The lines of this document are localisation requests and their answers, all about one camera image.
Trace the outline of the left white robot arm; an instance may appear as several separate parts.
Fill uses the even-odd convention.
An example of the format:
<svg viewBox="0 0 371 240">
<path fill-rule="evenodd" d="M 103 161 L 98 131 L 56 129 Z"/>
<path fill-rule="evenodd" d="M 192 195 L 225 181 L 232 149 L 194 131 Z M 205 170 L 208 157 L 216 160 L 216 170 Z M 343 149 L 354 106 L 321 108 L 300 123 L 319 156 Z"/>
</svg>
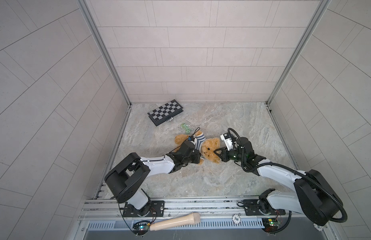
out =
<svg viewBox="0 0 371 240">
<path fill-rule="evenodd" d="M 188 164 L 199 164 L 201 153 L 195 144 L 184 141 L 176 150 L 158 158 L 144 158 L 130 153 L 104 177 L 114 198 L 119 204 L 128 203 L 145 215 L 151 200 L 140 188 L 147 177 L 171 174 Z"/>
</svg>

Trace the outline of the brown teddy bear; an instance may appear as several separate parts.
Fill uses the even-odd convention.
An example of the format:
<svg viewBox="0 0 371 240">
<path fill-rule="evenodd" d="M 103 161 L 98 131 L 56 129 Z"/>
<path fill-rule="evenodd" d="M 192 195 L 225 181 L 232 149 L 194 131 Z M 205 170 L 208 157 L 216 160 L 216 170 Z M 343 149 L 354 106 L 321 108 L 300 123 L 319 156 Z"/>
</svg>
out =
<svg viewBox="0 0 371 240">
<path fill-rule="evenodd" d="M 212 138 L 207 139 L 203 143 L 201 150 L 199 151 L 201 153 L 201 162 L 204 160 L 208 160 L 212 163 L 219 164 L 221 162 L 221 159 L 214 153 L 215 150 L 219 149 L 221 147 L 221 140 L 219 138 Z"/>
</svg>

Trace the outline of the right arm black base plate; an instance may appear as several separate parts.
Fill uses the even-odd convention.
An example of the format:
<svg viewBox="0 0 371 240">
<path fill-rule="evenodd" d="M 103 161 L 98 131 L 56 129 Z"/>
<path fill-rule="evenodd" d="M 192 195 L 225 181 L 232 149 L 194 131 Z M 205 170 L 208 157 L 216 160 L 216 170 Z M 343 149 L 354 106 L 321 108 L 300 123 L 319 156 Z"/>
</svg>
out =
<svg viewBox="0 0 371 240">
<path fill-rule="evenodd" d="M 279 209 L 275 210 L 265 201 L 262 200 L 242 200 L 237 203 L 237 206 L 243 208 L 246 216 L 276 216 L 286 215 L 286 211 Z"/>
</svg>

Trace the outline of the blue white striped sweater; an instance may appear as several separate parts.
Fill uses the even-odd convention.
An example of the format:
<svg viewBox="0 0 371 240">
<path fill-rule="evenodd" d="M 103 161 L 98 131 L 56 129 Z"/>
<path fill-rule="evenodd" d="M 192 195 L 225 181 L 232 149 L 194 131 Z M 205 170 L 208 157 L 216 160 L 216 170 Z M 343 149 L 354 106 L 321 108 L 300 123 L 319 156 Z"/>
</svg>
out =
<svg viewBox="0 0 371 240">
<path fill-rule="evenodd" d="M 195 149 L 200 151 L 205 141 L 206 141 L 206 137 L 203 132 L 200 132 L 199 134 L 195 135 L 195 139 L 194 139 Z"/>
</svg>

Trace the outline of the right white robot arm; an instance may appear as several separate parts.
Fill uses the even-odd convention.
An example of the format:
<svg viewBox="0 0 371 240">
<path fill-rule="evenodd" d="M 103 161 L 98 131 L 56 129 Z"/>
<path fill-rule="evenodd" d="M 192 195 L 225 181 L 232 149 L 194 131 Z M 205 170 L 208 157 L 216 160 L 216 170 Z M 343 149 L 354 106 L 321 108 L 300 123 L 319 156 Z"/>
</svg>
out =
<svg viewBox="0 0 371 240">
<path fill-rule="evenodd" d="M 269 178 L 292 190 L 290 193 L 268 189 L 259 196 L 262 211 L 287 210 L 304 214 L 313 223 L 344 223 L 348 215 L 343 202 L 319 171 L 294 170 L 255 154 L 244 137 L 221 135 L 225 147 L 214 151 L 223 162 L 234 161 L 246 173 Z"/>
</svg>

